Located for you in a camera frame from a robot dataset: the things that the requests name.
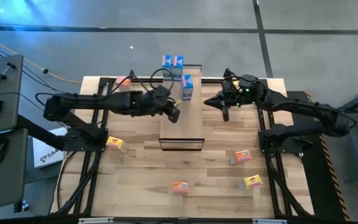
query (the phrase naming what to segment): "wood grain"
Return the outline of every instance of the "wood grain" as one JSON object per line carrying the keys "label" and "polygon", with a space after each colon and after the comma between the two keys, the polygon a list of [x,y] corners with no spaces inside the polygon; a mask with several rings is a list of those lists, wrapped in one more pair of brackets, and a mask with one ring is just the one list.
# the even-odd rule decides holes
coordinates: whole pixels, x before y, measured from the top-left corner
{"label": "wood grain", "polygon": [[[193,94],[191,100],[182,101],[178,105],[180,117],[174,124],[163,116],[161,119],[161,138],[203,138],[203,119],[201,101],[201,70],[199,68],[184,69],[183,74],[191,75]],[[170,80],[165,80],[163,86],[169,88]],[[174,82],[171,97],[176,101],[181,99],[181,82]]]}
{"label": "wood grain", "polygon": [[[98,82],[99,77],[84,77],[81,94],[95,93]],[[268,79],[268,84],[270,88],[285,93],[282,79]],[[218,84],[203,84],[202,101],[213,96],[220,88]],[[201,152],[161,151],[158,138],[161,120],[166,119],[165,115],[131,118],[109,113],[109,134],[128,143],[129,151],[126,155],[114,151],[103,153],[92,216],[273,217],[265,159],[260,153],[257,139],[259,122],[255,107],[250,105],[231,109],[230,122],[226,123],[220,111],[205,105],[201,105],[201,108],[203,136],[206,139]],[[76,114],[86,121],[92,117],[90,110],[78,110]],[[275,112],[274,117],[276,123],[292,124],[290,113]],[[252,153],[253,160],[230,166],[228,157],[234,151],[244,149]],[[61,204],[78,185],[83,157],[84,153],[78,152],[63,173]],[[288,187],[304,208],[313,213],[301,161],[284,154],[283,164]],[[263,182],[259,189],[237,188],[238,181],[255,174],[259,174]],[[188,182],[190,193],[172,194],[174,181]],[[279,189],[278,198],[283,206]],[[56,209],[55,199],[51,212]]]}

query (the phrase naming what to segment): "orange box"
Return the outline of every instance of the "orange box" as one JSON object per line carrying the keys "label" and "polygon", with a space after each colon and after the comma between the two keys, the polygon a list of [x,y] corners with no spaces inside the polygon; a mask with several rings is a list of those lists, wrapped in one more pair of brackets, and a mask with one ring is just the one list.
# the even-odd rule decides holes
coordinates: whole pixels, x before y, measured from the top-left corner
{"label": "orange box", "polygon": [[[125,77],[117,77],[116,84],[120,84],[125,79]],[[132,90],[132,82],[130,78],[127,78],[119,87],[119,91],[131,91]]]}
{"label": "orange box", "polygon": [[176,182],[175,181],[173,183],[172,191],[175,194],[188,194],[189,193],[189,185],[184,182]]}
{"label": "orange box", "polygon": [[251,152],[249,150],[238,151],[234,153],[234,156],[229,157],[230,165],[240,164],[252,159]]}

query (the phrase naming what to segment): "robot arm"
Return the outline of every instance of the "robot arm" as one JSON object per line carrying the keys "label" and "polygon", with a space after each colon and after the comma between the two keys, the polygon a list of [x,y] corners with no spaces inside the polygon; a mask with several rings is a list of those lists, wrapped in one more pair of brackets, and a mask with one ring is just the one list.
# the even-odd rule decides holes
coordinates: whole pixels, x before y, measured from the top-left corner
{"label": "robot arm", "polygon": [[222,91],[204,103],[222,110],[223,119],[229,120],[228,109],[231,106],[256,104],[266,111],[288,111],[317,118],[309,127],[277,125],[271,132],[279,136],[295,136],[310,133],[323,133],[328,136],[341,137],[349,132],[349,118],[341,111],[327,105],[287,98],[281,93],[268,89],[258,78],[252,75],[237,77],[227,68],[222,82]]}
{"label": "robot arm", "polygon": [[106,96],[77,95],[71,93],[54,94],[47,100],[44,118],[49,121],[60,121],[90,141],[103,142],[106,138],[104,129],[95,124],[84,122],[70,112],[72,109],[110,110],[116,114],[130,116],[154,116],[165,113],[168,119],[176,123],[180,111],[175,103],[169,100],[170,90],[163,86],[143,93],[142,91],[125,91]]}

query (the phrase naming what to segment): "blue cube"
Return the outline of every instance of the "blue cube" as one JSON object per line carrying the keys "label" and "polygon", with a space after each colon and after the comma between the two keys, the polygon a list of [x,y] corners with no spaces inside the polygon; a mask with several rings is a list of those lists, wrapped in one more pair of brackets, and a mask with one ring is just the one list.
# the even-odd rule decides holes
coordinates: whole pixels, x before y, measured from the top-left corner
{"label": "blue cube", "polygon": [[176,55],[173,59],[173,79],[176,82],[181,81],[181,76],[183,74],[183,64],[185,63],[185,57],[183,55]]}
{"label": "blue cube", "polygon": [[191,100],[191,95],[193,94],[193,80],[191,79],[191,75],[184,75],[181,77],[181,88],[181,99],[183,101]]}
{"label": "blue cube", "polygon": [[[162,56],[162,67],[172,71],[172,56],[171,55],[163,55]],[[164,80],[171,80],[171,75],[167,71],[162,71],[162,76]]]}

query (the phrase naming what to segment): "small package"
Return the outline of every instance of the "small package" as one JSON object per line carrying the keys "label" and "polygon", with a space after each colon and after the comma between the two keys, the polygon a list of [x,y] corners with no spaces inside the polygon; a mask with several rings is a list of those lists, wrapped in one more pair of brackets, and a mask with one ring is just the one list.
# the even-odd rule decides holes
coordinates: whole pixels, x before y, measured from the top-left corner
{"label": "small package", "polygon": [[193,81],[191,80],[191,75],[184,75],[181,77],[181,90],[181,99],[183,101],[191,100],[191,94],[193,93]]}
{"label": "small package", "polygon": [[126,154],[128,151],[128,145],[121,139],[109,136],[106,142],[106,149]]}
{"label": "small package", "polygon": [[[117,77],[116,85],[120,84],[125,79],[125,77]],[[127,78],[119,87],[119,91],[131,91],[132,90],[132,82],[130,78]]]}
{"label": "small package", "polygon": [[234,85],[234,88],[236,88],[236,90],[239,90],[240,89],[240,86],[239,86],[239,80],[235,80],[235,81],[233,81],[232,82],[233,83],[233,85]]}
{"label": "small package", "polygon": [[174,194],[188,194],[189,193],[189,185],[184,182],[174,182],[172,191]]}
{"label": "small package", "polygon": [[184,58],[183,55],[176,55],[175,58],[173,59],[172,73],[173,73],[173,79],[176,82],[181,81],[181,76],[183,74],[183,64],[184,63],[185,63],[185,58]]}
{"label": "small package", "polygon": [[[162,68],[166,68],[169,71],[172,71],[172,56],[171,55],[163,55],[162,56]],[[162,71],[162,76],[164,80],[171,80],[171,74],[167,71]]]}
{"label": "small package", "polygon": [[252,177],[247,177],[242,179],[239,183],[239,189],[240,190],[244,190],[244,189],[253,189],[256,188],[258,186],[260,186],[262,184],[262,180],[260,179],[259,175],[255,175]]}
{"label": "small package", "polygon": [[229,157],[230,165],[236,165],[245,163],[252,159],[252,155],[249,150],[238,151],[234,153],[234,156]]}

